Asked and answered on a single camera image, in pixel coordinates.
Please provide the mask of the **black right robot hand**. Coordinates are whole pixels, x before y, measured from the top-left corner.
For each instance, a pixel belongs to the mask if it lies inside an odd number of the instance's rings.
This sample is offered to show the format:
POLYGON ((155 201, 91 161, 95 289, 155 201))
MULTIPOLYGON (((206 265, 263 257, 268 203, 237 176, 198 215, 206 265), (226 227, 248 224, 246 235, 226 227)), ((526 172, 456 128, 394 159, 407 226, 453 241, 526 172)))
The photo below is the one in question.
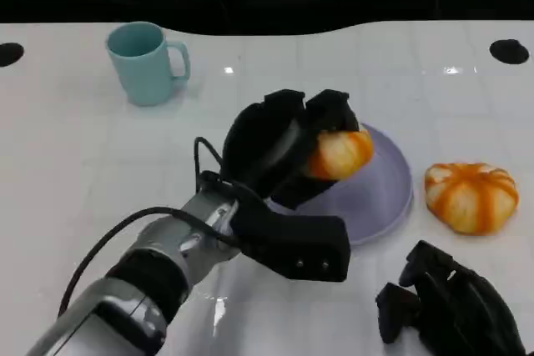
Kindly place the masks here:
POLYGON ((514 316, 493 285, 450 254, 419 241, 397 284, 376 296, 382 341, 415 328, 434 355, 525 355, 514 316))

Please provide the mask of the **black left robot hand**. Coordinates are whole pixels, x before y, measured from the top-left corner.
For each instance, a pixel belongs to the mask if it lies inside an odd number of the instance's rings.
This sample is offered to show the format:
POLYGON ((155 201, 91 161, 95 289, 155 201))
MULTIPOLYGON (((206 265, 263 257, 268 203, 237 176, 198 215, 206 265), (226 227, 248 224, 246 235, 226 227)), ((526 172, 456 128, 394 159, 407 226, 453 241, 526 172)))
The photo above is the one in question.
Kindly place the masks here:
POLYGON ((336 181, 308 170, 322 133, 359 132, 348 93, 325 89, 311 99, 281 89, 252 103, 224 140, 221 173, 260 198, 295 209, 336 181))

